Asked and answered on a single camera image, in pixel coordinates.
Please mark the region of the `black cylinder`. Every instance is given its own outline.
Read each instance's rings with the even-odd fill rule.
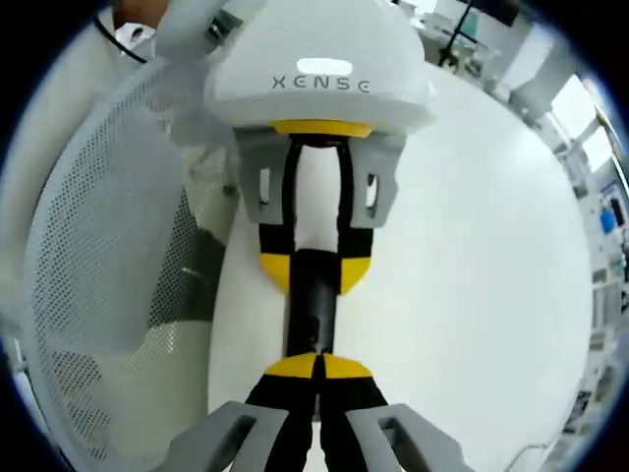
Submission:
[[[301,249],[291,257],[286,356],[334,348],[340,261],[336,253]]]

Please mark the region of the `white plastic cover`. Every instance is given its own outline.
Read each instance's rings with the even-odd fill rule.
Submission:
[[[339,120],[408,132],[431,119],[424,65],[388,0],[268,0],[228,38],[205,99],[234,126]]]

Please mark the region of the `black cable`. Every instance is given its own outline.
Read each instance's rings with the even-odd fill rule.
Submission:
[[[456,39],[456,36],[458,34],[461,34],[461,28],[463,27],[463,22],[465,22],[465,19],[470,13],[470,9],[472,8],[473,1],[474,0],[468,1],[468,5],[467,7],[465,7],[465,12],[463,12],[463,16],[459,20],[459,24],[456,26],[456,28],[454,29],[454,32],[450,36],[450,40],[448,41],[447,46],[445,46],[443,49],[439,51],[441,54],[441,57],[439,58],[439,64],[438,64],[439,67],[443,67],[443,63],[445,62],[445,60],[449,59],[449,57],[452,55],[452,45],[454,44],[454,40]]]
[[[127,47],[125,47],[124,44],[122,44],[118,39],[115,38],[115,36],[109,32],[107,30],[107,28],[105,27],[105,25],[100,21],[99,18],[94,18],[93,20],[94,25],[96,26],[96,28],[100,31],[100,33],[105,36],[109,42],[111,42],[114,46],[116,46],[118,49],[120,49],[122,52],[124,52],[125,54],[127,54],[129,57],[137,60],[139,63],[141,64],[146,64],[146,59],[143,59],[142,57],[140,57],[138,54],[136,54],[135,52],[133,52],[132,50],[128,49]]]

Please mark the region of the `mesh backrest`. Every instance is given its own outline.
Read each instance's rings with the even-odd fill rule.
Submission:
[[[46,421],[80,471],[152,469],[205,414],[224,252],[224,235],[210,231],[229,228],[237,195],[215,133],[211,146],[192,133],[199,160],[211,161],[201,177],[185,158],[190,138],[171,139],[186,135],[182,109],[203,113],[201,89],[164,93],[178,74],[150,62],[106,97],[62,153],[33,218],[25,352]],[[220,219],[203,226],[210,231],[197,225],[205,207]]]

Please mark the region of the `yellow band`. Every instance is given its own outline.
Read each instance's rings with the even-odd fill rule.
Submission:
[[[323,359],[326,379],[357,379],[372,376],[372,372],[360,362],[332,354],[323,354]]]
[[[341,295],[349,292],[367,273],[372,258],[347,258],[341,262]]]
[[[277,282],[284,293],[288,293],[291,257],[284,254],[261,253],[259,260],[264,271]]]
[[[300,356],[287,357],[266,369],[266,376],[296,377],[298,379],[310,379],[313,376],[316,354],[302,354]]]
[[[332,120],[285,120],[271,121],[270,126],[280,135],[308,134],[308,135],[337,135],[366,138],[372,132],[372,127],[362,123],[348,123]]]

